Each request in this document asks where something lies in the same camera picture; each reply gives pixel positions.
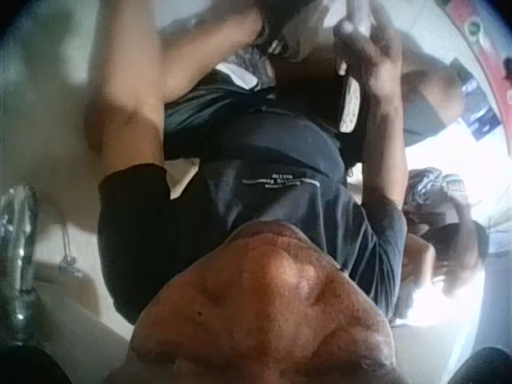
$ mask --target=black t-shirt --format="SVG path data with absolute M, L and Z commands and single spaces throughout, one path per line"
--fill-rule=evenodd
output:
M 334 258 L 391 316 L 406 238 L 400 210 L 386 201 L 357 204 L 344 187 L 335 145 L 314 124 L 293 116 L 253 118 L 274 128 L 263 136 L 269 145 L 255 139 L 258 124 L 237 121 L 234 126 L 253 134 L 226 146 L 219 136 L 222 151 L 202 162 L 179 198 L 170 200 L 166 170 L 156 165 L 133 166 L 102 181 L 98 241 L 118 312 L 134 323 L 173 276 L 241 225 L 281 220 Z

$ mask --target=white floor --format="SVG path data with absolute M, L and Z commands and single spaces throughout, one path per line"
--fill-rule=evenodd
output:
M 433 0 L 385 0 L 395 24 L 410 32 L 426 52 L 450 62 L 457 57 L 489 90 L 469 48 Z M 158 24 L 204 10 L 210 0 L 157 0 Z M 334 8 L 329 16 L 337 16 Z M 82 116 L 87 67 L 98 0 L 40 2 L 12 29 L 0 52 L 1 188 L 27 182 L 42 205 L 37 259 L 40 274 L 57 279 L 79 305 L 125 338 L 132 327 L 114 310 L 103 283 L 94 234 L 98 220 L 98 159 L 84 143 Z M 510 188 L 510 159 L 502 130 L 476 143 L 464 127 L 454 125 L 442 138 L 408 150 L 411 168 L 438 166 L 459 173 L 481 220 Z M 190 176 L 190 165 L 171 165 L 172 185 Z M 71 253 L 86 272 L 80 282 L 56 272 L 63 256 L 59 213 L 70 234 Z

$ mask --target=hand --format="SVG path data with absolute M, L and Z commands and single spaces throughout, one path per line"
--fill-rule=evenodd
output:
M 334 54 L 349 66 L 350 75 L 371 95 L 402 97 L 402 41 L 389 15 L 376 1 L 371 4 L 375 25 L 370 38 L 347 19 L 334 26 Z
M 466 184 L 461 179 L 448 181 L 444 185 L 444 191 L 448 200 L 452 203 L 458 203 L 462 206 L 467 206 L 470 203 L 466 192 Z

